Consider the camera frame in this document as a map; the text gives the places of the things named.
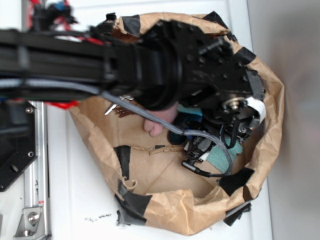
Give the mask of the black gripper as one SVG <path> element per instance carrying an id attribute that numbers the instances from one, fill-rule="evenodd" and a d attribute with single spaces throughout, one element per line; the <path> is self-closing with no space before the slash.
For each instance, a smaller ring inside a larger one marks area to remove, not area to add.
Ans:
<path id="1" fill-rule="evenodd" d="M 184 128 L 210 133 L 226 149 L 250 137 L 266 116 L 258 73 L 223 36 L 210 37 L 184 22 L 174 24 L 174 50 L 175 101 L 201 115 L 201 123 Z"/>

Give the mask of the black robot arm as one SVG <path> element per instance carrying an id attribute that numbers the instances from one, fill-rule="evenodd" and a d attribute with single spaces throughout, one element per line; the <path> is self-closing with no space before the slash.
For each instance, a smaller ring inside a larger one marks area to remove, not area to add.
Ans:
<path id="1" fill-rule="evenodd" d="M 178 105 L 200 112 L 226 146 L 247 139 L 266 117 L 264 88 L 221 35 L 160 20 L 138 42 L 104 36 L 101 44 L 62 39 L 61 32 L 0 33 L 1 137 L 29 134 L 30 121 L 15 100 L 67 103 L 103 96 L 119 104 L 128 95 L 147 109 L 144 129 L 155 137 L 173 129 Z"/>

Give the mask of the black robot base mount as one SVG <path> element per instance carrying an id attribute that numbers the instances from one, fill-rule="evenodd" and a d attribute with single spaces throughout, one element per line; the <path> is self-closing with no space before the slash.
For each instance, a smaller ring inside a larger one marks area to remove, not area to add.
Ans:
<path id="1" fill-rule="evenodd" d="M 0 103 L 0 191 L 7 191 L 36 158 L 35 107 L 28 101 Z"/>

